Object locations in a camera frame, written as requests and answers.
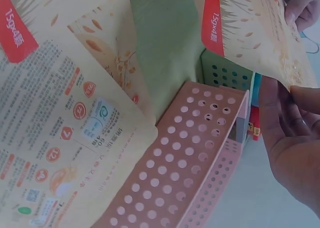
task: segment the pink plastic basket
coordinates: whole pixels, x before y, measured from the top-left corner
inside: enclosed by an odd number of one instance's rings
[[[248,91],[186,82],[92,228],[203,227],[241,156],[243,144],[227,137],[248,100]]]

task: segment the green logo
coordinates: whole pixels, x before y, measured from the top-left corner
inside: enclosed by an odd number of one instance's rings
[[[31,209],[29,207],[20,207],[18,211],[21,214],[31,214]]]
[[[106,108],[106,106],[102,106],[100,108],[99,115],[104,121],[106,120],[106,117],[108,116],[108,109]]]

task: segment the hand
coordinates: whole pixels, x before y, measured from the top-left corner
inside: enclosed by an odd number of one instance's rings
[[[298,31],[312,26],[320,15],[320,0],[285,0],[285,20],[288,24],[296,23]]]
[[[276,180],[320,217],[320,89],[263,77],[260,126]]]

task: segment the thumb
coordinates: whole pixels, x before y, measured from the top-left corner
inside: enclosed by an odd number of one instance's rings
[[[320,114],[320,89],[292,86],[291,95],[300,109]]]
[[[293,24],[311,1],[312,0],[290,0],[284,12],[287,24]]]

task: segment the qr code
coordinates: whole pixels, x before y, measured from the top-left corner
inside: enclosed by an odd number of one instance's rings
[[[29,201],[29,202],[36,202],[39,193],[40,193],[40,190],[36,190],[36,189],[29,190],[29,193],[28,193],[28,195],[26,197],[26,200]]]

